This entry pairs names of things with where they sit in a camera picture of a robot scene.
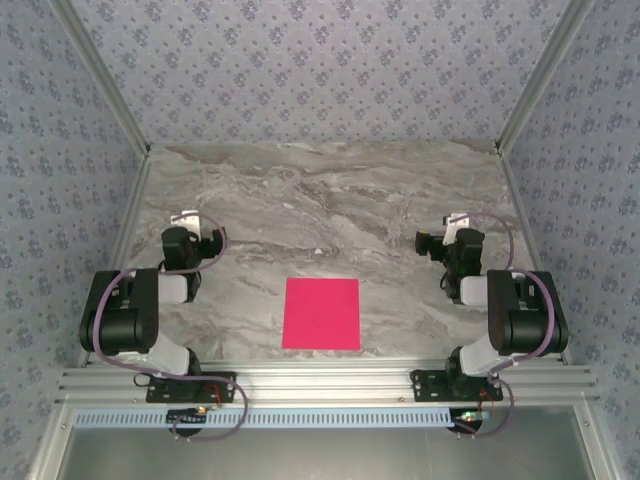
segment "red paper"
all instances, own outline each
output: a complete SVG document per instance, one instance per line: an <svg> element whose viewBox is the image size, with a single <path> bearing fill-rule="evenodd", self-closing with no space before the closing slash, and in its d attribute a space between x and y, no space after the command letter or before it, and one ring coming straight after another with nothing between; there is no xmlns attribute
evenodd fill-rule
<svg viewBox="0 0 640 480"><path fill-rule="evenodd" d="M282 348L360 350L357 278L288 278Z"/></svg>

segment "marble table surface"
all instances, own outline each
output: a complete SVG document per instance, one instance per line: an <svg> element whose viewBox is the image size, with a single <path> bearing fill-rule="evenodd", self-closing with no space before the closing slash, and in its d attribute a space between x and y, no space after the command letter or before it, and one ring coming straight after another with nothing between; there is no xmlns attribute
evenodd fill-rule
<svg viewBox="0 0 640 480"><path fill-rule="evenodd" d="M486 332L486 312L454 305L443 267L414 251L417 229L451 212L488 211L514 226L514 266L529 268L499 159L454 142L155 147L130 266L162 260L169 217L199 209L229 248L191 304L161 305L161 329L203 359L347 356L444 358ZM502 268L508 237L492 220L484 268ZM283 350L287 277L360 280L360 351Z"/></svg>

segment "wall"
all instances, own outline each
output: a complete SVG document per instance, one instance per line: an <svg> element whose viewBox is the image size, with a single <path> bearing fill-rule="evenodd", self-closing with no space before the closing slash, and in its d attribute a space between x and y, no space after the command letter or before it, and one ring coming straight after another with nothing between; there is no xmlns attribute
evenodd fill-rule
<svg viewBox="0 0 640 480"><path fill-rule="evenodd" d="M572 353L640 478L640 5L597 0L509 154Z"/></svg>
<svg viewBox="0 0 640 480"><path fill-rule="evenodd" d="M495 139L566 0L74 0L151 143Z"/></svg>
<svg viewBox="0 0 640 480"><path fill-rule="evenodd" d="M46 0L0 0L0 478L22 479L138 159Z"/></svg>

